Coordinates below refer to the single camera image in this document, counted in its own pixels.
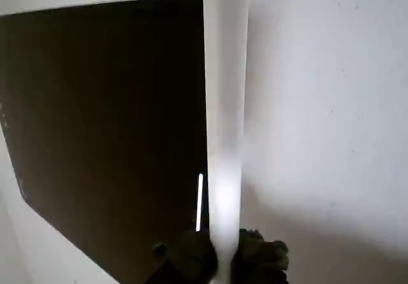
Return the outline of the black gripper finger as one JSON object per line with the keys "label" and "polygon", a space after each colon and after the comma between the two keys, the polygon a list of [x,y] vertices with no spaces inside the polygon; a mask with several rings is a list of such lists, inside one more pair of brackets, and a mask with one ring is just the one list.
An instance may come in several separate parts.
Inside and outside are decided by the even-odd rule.
{"label": "black gripper finger", "polygon": [[145,283],[210,283],[217,267],[210,231],[189,230],[175,246],[166,249],[161,263]]}
{"label": "black gripper finger", "polygon": [[231,282],[285,284],[288,254],[284,241],[266,241],[258,230],[241,228],[231,263]]}

